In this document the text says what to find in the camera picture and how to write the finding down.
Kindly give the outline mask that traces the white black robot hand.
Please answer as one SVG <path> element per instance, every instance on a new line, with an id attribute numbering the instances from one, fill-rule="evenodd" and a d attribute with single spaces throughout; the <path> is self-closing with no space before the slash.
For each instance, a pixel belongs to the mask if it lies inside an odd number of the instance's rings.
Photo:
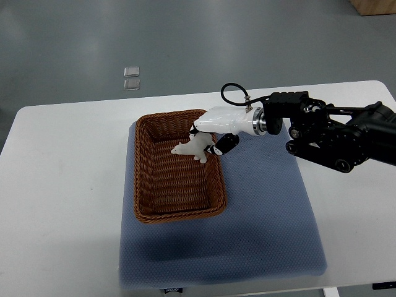
<path id="1" fill-rule="evenodd" d="M 240 132 L 263 136 L 267 132 L 264 110 L 260 107 L 242 108 L 216 106 L 195 120 L 189 131 L 190 139 L 201 139 L 204 134 L 221 134 L 216 143 L 202 147 L 203 151 L 223 155 L 239 144 Z"/>

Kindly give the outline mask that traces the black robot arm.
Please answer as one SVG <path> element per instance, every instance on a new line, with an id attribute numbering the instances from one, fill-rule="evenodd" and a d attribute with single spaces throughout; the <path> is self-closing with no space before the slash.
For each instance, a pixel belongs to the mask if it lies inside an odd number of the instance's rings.
<path id="1" fill-rule="evenodd" d="M 307 91 L 274 92 L 258 98 L 255 132 L 277 135 L 290 120 L 288 153 L 349 173 L 368 159 L 395 164 L 395 112 L 377 102 L 365 107 L 336 107 Z"/>

